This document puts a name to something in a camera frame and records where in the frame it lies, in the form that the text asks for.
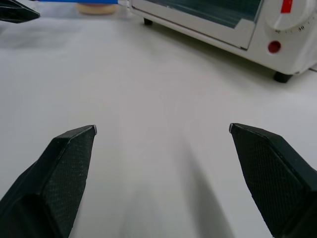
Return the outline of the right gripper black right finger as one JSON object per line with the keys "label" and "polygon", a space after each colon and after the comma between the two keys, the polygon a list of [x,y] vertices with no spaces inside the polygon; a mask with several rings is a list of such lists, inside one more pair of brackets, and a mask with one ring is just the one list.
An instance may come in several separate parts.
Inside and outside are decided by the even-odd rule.
{"label": "right gripper black right finger", "polygon": [[317,236],[317,172],[280,135],[231,123],[246,185],[275,238]]}

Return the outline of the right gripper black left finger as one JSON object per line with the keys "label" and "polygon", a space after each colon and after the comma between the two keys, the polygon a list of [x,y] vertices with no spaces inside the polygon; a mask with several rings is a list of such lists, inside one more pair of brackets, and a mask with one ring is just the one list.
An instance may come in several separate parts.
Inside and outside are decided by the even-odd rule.
{"label": "right gripper black left finger", "polygon": [[0,201],[2,238],[69,237],[85,191],[95,125],[51,140]]}

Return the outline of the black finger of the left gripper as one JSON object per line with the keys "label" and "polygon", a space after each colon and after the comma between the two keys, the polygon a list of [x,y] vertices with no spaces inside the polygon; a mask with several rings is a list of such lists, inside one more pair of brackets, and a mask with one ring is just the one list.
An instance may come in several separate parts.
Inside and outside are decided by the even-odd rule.
{"label": "black finger of the left gripper", "polygon": [[9,23],[24,23],[38,19],[40,14],[16,0],[0,1],[0,20]]}

